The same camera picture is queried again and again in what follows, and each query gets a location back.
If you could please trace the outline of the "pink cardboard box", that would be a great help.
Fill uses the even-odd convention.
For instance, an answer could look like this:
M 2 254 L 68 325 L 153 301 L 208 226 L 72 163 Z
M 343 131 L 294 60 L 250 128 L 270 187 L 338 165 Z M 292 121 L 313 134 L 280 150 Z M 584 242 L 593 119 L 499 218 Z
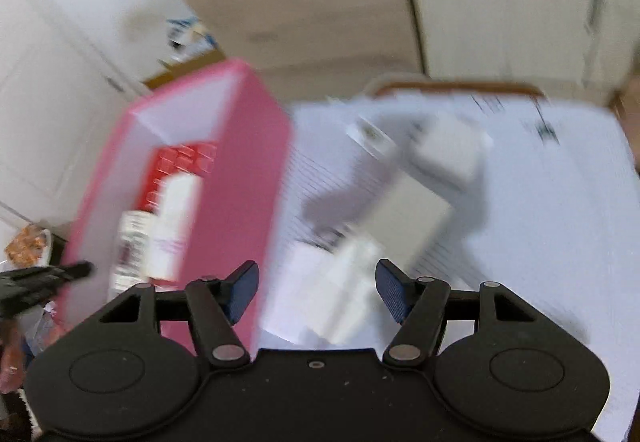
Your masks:
M 131 104 L 102 150 L 64 251 L 94 271 L 58 297 L 55 321 L 71 330 L 107 300 L 118 222 L 131 209 L 153 150 L 214 141 L 178 285 L 226 276 L 246 260 L 267 258 L 292 122 L 256 72 L 235 58 L 194 72 Z

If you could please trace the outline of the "white TCL remote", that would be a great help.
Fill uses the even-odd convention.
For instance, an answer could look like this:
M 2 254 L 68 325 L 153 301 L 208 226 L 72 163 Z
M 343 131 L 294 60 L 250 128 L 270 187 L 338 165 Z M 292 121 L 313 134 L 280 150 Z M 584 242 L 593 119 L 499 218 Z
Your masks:
M 408 271 L 447 223 L 452 206 L 421 182 L 401 174 L 386 188 L 357 230 L 382 248 L 382 257 Z

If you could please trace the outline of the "grey-button air conditioner remote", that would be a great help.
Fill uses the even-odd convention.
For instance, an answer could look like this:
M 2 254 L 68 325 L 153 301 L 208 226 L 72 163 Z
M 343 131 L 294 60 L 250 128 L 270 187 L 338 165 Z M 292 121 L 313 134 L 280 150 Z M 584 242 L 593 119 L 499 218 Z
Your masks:
M 108 282 L 109 299 L 126 292 L 131 286 L 149 281 L 146 262 L 154 221 L 154 214 L 140 210 L 126 211 L 120 217 Z

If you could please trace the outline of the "white square charger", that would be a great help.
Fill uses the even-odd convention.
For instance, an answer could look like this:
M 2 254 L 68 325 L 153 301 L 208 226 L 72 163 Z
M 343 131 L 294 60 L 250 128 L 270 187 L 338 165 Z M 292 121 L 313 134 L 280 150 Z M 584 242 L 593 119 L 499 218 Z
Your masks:
M 478 176 L 492 145 L 476 122 L 454 115 L 436 115 L 421 124 L 411 157 L 418 168 L 464 190 Z

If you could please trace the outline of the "small white plug adapter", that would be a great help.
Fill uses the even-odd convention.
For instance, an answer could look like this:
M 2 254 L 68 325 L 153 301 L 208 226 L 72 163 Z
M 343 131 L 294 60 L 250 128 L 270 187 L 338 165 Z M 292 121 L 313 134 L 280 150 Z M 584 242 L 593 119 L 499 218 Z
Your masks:
M 380 162 L 392 162 L 398 156 L 397 143 L 365 119 L 358 118 L 350 124 L 347 135 L 367 154 Z

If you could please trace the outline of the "cream air conditioner remote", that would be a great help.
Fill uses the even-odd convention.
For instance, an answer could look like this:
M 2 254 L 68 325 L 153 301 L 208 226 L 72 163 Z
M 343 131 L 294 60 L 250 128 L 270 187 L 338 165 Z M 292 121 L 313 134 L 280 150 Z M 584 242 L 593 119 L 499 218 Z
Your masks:
M 145 274 L 150 280 L 177 283 L 180 264 L 198 208 L 203 178 L 175 172 L 160 184 L 157 214 L 151 230 Z

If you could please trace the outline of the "white patterned table cloth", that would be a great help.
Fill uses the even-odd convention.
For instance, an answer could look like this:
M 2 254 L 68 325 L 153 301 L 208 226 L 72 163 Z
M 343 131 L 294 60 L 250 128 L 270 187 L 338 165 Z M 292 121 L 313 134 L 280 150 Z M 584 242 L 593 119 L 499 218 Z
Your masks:
M 298 103 L 279 233 L 262 272 L 276 287 L 291 246 L 357 220 L 396 168 L 348 134 L 366 120 L 399 145 L 433 116 L 477 122 L 490 143 L 483 171 L 464 190 L 426 178 L 454 213 L 412 275 L 455 288 L 484 280 L 509 287 L 604 363 L 611 392 L 596 428 L 626 441 L 639 399 L 639 178 L 624 132 L 607 110 L 472 95 L 396 95 Z

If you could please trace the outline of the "cardboard box on floor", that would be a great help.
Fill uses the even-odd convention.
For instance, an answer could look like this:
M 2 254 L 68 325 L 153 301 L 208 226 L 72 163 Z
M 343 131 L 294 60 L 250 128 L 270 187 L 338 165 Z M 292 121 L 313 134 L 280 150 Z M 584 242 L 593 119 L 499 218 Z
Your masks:
M 156 90 L 201 68 L 223 62 L 225 59 L 226 57 L 219 50 L 210 50 L 184 62 L 160 63 L 163 66 L 162 70 L 150 78 L 143 79 L 142 84 L 149 90 Z

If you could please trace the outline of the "white door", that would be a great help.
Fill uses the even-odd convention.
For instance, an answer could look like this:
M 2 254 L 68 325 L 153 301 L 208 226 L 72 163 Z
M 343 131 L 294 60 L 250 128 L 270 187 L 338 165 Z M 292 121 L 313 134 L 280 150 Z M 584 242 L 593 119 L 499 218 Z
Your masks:
M 1 206 L 65 237 L 127 80 L 50 0 L 1 0 Z

